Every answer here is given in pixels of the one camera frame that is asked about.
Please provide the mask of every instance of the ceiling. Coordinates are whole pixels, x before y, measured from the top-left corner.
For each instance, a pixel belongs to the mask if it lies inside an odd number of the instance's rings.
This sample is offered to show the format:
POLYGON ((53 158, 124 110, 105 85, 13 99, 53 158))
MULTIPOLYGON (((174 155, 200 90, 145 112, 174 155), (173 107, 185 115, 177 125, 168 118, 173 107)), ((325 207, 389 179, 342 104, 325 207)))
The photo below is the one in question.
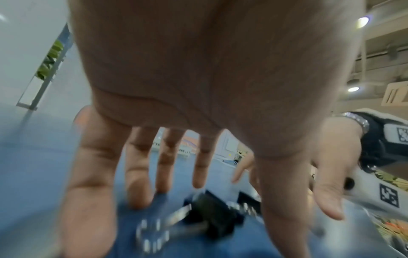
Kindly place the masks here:
POLYGON ((367 0, 364 46, 339 100, 382 98, 391 82, 408 80, 408 0, 367 0), (349 93, 347 89, 360 90, 349 93))

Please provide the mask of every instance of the hand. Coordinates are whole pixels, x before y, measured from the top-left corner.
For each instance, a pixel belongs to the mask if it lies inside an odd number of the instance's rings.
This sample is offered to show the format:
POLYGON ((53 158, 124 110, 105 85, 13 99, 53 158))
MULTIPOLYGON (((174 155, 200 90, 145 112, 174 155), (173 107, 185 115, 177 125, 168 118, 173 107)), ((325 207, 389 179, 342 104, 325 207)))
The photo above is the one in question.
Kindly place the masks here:
MULTIPOLYGON (((182 131, 199 133, 206 162, 223 128, 251 148, 271 239, 285 257, 308 257, 304 170, 357 54, 363 1, 69 4, 93 109, 61 210, 65 256, 102 257, 113 245, 112 186, 126 141, 129 202, 151 202, 147 155, 163 126, 174 149, 182 131)), ((173 159, 163 159, 159 191, 171 186, 173 159)), ((196 166, 197 187, 205 167, 196 166)))
MULTIPOLYGON (((342 195, 347 175, 357 166, 361 154, 361 126, 352 119, 331 117, 325 120, 312 156, 318 168, 313 188, 314 199, 321 210, 337 220, 344 218, 342 195)), ((247 154, 237 165, 232 183, 237 183, 245 170, 250 184, 259 192, 259 179, 255 159, 247 154)))

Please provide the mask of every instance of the qr code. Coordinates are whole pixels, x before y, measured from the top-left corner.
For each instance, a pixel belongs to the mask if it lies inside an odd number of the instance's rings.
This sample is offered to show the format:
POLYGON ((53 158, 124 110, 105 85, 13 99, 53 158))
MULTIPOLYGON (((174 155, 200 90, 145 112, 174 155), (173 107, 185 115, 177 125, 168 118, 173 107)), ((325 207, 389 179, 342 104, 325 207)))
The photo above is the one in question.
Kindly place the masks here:
POLYGON ((400 207, 400 203, 398 202, 398 192, 383 184, 380 184, 380 198, 382 201, 385 201, 392 206, 395 206, 397 208, 400 207))
POLYGON ((397 127, 400 142, 408 142, 408 129, 397 127))

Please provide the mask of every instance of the air vent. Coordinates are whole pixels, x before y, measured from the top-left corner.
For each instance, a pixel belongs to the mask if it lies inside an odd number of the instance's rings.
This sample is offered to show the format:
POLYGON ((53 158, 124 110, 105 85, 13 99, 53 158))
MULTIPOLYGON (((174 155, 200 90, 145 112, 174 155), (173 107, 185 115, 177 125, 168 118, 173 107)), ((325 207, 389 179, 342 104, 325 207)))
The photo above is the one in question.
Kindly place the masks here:
POLYGON ((408 81, 388 84, 381 105, 408 106, 408 81))

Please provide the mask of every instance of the table surface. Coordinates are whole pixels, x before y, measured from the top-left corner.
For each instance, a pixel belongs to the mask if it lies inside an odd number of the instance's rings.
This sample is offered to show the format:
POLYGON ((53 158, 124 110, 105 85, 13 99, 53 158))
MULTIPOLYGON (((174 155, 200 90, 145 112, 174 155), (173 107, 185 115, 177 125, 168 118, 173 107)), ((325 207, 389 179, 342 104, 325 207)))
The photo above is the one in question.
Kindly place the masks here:
MULTIPOLYGON (((0 258, 58 257, 55 221, 78 133, 71 123, 23 108, 0 105, 0 258)), ((174 185, 166 195, 157 195, 150 207, 140 211, 127 208, 124 193, 123 160, 115 184, 118 200, 118 238, 108 258, 145 257, 135 245, 137 224, 147 218, 168 216, 194 192, 191 186, 194 155, 179 157, 174 185)), ((157 153, 150 157, 150 178, 155 178, 157 153)), ((230 183, 233 168, 213 160, 206 188, 223 200, 236 201, 238 192, 253 194, 247 177, 230 183)), ((345 221, 333 221, 316 209, 317 226, 325 234, 309 236, 312 257, 383 258, 399 257, 382 240, 365 211, 345 202, 345 221)), ((247 218, 233 236, 212 242, 194 236, 168 243, 150 257, 280 257, 265 228, 247 218)))

